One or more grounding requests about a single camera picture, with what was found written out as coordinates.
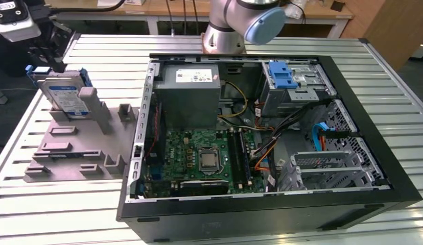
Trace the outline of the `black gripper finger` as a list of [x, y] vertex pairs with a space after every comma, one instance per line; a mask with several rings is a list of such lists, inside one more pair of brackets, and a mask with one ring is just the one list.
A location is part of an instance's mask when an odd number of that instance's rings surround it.
[[67, 49], [72, 43], [75, 31], [59, 22], [52, 22], [52, 53], [53, 60], [63, 60]]
[[64, 73], [65, 64], [63, 62], [63, 52], [56, 46], [43, 43], [35, 43], [36, 57], [56, 73]]

